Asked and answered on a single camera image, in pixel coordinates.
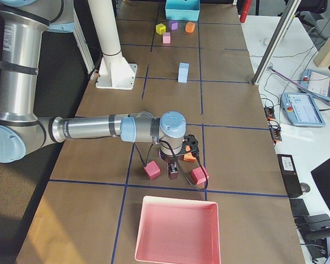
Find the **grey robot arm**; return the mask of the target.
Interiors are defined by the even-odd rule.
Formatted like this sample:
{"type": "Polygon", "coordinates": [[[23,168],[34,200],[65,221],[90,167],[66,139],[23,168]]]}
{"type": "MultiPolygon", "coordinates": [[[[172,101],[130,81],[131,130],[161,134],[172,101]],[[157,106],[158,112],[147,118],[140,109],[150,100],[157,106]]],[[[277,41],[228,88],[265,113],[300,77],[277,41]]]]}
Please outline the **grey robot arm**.
{"type": "Polygon", "coordinates": [[[72,33],[53,31],[74,18],[91,30],[91,47],[100,50],[98,30],[114,28],[114,9],[95,14],[87,1],[0,1],[0,129],[21,137],[26,155],[0,163],[0,179],[47,176],[57,157],[54,118],[76,118],[87,76],[72,33]]]}

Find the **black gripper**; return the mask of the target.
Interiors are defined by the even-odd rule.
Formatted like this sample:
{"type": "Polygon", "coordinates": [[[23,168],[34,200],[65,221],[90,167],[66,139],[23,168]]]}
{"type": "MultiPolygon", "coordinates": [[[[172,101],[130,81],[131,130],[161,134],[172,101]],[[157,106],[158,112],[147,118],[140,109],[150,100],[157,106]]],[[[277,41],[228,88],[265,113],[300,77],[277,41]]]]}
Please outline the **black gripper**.
{"type": "Polygon", "coordinates": [[[178,160],[178,157],[181,156],[180,153],[172,154],[170,150],[160,150],[160,158],[167,163],[168,167],[168,178],[170,180],[175,180],[178,178],[178,169],[175,162],[178,160]]]}

